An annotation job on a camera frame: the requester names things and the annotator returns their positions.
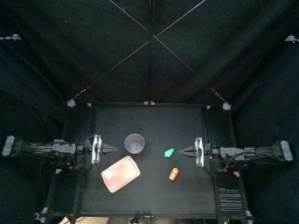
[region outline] black tabletop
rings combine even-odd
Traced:
[[[93,133],[105,144],[119,148],[101,156],[100,164],[88,172],[82,185],[80,213],[84,215],[215,216],[211,177],[196,167],[195,158],[177,151],[204,137],[200,107],[97,107],[92,116]],[[127,152],[124,141],[131,133],[144,137],[139,155]],[[171,158],[164,151],[175,148]],[[100,173],[124,156],[135,160],[140,176],[117,192],[111,193]],[[177,179],[168,179],[175,162],[181,160]]]

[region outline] black table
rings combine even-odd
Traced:
[[[216,205],[212,179],[195,165],[195,158],[177,151],[203,137],[217,145],[233,145],[229,115],[219,107],[95,107],[74,108],[64,128],[64,139],[85,139],[97,133],[105,144],[119,148],[101,156],[100,164],[86,173],[81,187],[80,216],[125,216],[139,212],[163,217],[215,218]],[[131,133],[145,140],[144,151],[131,155],[124,141]],[[175,148],[171,158],[164,151]],[[111,193],[100,173],[124,156],[131,155],[140,176]],[[176,160],[181,160],[177,179],[168,179]]]

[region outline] black tent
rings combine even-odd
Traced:
[[[131,119],[147,116],[140,107],[165,106],[171,114],[171,107],[225,103],[237,146],[285,140],[297,159],[299,45],[285,41],[299,35],[296,0],[4,0],[0,12],[1,145],[10,135],[26,142],[77,140],[89,104],[129,107]],[[109,112],[100,115],[113,120]],[[73,134],[76,126],[84,135]],[[36,157],[1,158],[0,167],[0,221],[8,223],[42,209],[52,175]],[[293,162],[247,172],[248,207],[260,223],[299,220],[297,169]]]

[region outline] cable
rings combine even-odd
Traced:
[[[241,156],[241,155],[245,155],[245,154],[255,154],[255,152],[245,152],[245,151],[243,151],[243,152],[240,152],[239,154],[236,154],[235,156],[232,156],[232,157],[229,158],[228,162],[225,163],[224,168],[223,168],[221,170],[219,170],[219,171],[223,172],[227,168],[229,168],[229,163],[231,163],[232,159],[235,159],[236,157],[239,157],[239,156]]]

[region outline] metal bracket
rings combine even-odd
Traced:
[[[189,146],[179,152],[192,158],[196,158],[196,166],[204,166],[204,149],[203,149],[203,141],[201,137],[195,138],[195,146]]]

